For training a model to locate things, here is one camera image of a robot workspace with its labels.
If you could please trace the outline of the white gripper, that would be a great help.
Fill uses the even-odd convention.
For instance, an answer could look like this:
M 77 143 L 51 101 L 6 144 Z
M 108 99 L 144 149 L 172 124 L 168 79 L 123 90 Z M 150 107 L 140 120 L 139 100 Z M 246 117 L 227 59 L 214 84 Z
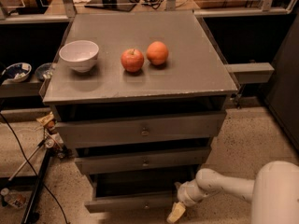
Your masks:
M 200 203 L 206 198 L 206 192 L 199 187 L 197 181 L 187 181 L 178 188 L 178 203 L 174 203 L 167 222 L 175 224 L 185 213 L 186 207 L 191 207 Z

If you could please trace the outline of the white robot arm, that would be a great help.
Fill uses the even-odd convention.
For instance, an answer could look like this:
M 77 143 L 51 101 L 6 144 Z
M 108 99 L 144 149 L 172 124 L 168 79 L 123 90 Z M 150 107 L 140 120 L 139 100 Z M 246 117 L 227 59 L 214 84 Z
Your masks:
M 271 161 L 254 180 L 225 176 L 200 169 L 195 179 L 176 184 L 178 202 L 167 218 L 177 222 L 187 207 L 220 192 L 251 203 L 251 224 L 299 224 L 299 167 L 286 161 Z

